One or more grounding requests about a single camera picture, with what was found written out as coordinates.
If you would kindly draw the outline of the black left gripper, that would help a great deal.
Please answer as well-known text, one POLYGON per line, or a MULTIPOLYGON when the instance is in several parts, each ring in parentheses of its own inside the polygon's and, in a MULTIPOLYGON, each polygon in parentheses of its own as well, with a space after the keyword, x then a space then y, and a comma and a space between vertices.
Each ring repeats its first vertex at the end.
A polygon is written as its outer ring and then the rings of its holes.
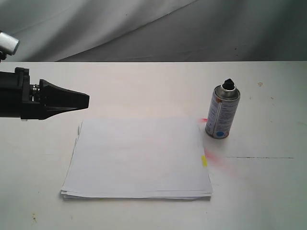
POLYGON ((61 88, 41 79, 30 83, 29 69, 16 67, 0 73, 0 116, 45 120, 89 107, 90 96, 61 88))

